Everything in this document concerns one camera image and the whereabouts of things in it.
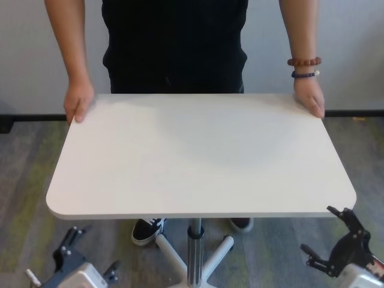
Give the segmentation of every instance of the beaded bracelet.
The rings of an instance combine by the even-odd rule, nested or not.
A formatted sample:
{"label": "beaded bracelet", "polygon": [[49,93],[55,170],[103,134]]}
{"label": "beaded bracelet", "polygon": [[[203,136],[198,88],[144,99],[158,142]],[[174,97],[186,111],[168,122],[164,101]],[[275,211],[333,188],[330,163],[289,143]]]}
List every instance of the beaded bracelet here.
{"label": "beaded bracelet", "polygon": [[322,63],[322,59],[320,57],[316,57],[314,59],[289,59],[288,65],[289,66],[295,66],[295,67],[302,67],[302,66],[316,66]]}
{"label": "beaded bracelet", "polygon": [[308,73],[308,74],[296,74],[294,71],[292,72],[292,78],[309,78],[309,77],[314,77],[314,76],[317,76],[320,74],[320,71],[319,70],[316,70],[315,72],[313,73]]}

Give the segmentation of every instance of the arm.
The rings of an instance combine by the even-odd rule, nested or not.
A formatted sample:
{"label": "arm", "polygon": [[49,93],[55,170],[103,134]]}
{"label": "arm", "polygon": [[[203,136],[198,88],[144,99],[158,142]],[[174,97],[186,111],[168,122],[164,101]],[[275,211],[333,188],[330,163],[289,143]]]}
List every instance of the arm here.
{"label": "arm", "polygon": [[[279,0],[293,58],[317,56],[318,0]],[[311,73],[314,67],[295,67],[298,74]],[[324,96],[314,77],[295,79],[296,96],[316,116],[324,116]]]}
{"label": "arm", "polygon": [[94,93],[86,63],[84,0],[45,0],[45,5],[68,73],[67,121],[75,116],[81,122]]}

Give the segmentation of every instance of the white wall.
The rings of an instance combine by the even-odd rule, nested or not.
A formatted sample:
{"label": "white wall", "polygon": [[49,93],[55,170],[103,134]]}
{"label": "white wall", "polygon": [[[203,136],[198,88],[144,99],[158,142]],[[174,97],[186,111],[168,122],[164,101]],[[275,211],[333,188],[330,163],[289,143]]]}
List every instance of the white wall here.
{"label": "white wall", "polygon": [[[246,92],[292,91],[278,1],[250,0]],[[321,0],[317,54],[327,109],[384,109],[384,1]]]}
{"label": "white wall", "polygon": [[[321,0],[320,82],[327,109],[384,109],[384,1]],[[109,91],[101,1],[86,0],[86,42],[97,92]],[[250,0],[242,34],[246,92],[292,91],[277,0]],[[63,113],[67,75],[43,1],[0,0],[0,114]]]}

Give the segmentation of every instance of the metal table pole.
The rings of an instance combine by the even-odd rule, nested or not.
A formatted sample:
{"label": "metal table pole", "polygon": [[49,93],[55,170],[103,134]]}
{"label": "metal table pole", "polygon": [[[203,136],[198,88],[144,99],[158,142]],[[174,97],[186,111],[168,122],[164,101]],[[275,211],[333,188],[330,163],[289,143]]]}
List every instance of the metal table pole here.
{"label": "metal table pole", "polygon": [[199,288],[202,283],[203,238],[202,219],[192,219],[188,228],[188,286]]}

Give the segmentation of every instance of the white shoe sole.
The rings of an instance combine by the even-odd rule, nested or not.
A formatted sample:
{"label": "white shoe sole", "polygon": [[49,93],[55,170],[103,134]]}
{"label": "white shoe sole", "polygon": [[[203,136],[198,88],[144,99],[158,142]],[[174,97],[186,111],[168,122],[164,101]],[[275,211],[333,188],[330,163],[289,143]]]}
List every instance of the white shoe sole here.
{"label": "white shoe sole", "polygon": [[253,228],[253,224],[254,224],[254,219],[253,218],[250,218],[250,223],[247,227],[245,228],[239,228],[238,226],[236,226],[231,220],[229,220],[230,222],[230,225],[237,231],[237,232],[240,232],[240,233],[248,233],[252,230]]}
{"label": "white shoe sole", "polygon": [[133,244],[136,246],[140,246],[140,247],[146,246],[146,245],[154,242],[156,240],[156,236],[159,235],[163,229],[164,229],[164,225],[163,225],[163,228],[158,229],[151,237],[148,237],[144,240],[137,240],[135,237],[133,237],[133,230],[132,230],[131,240],[132,240]]}

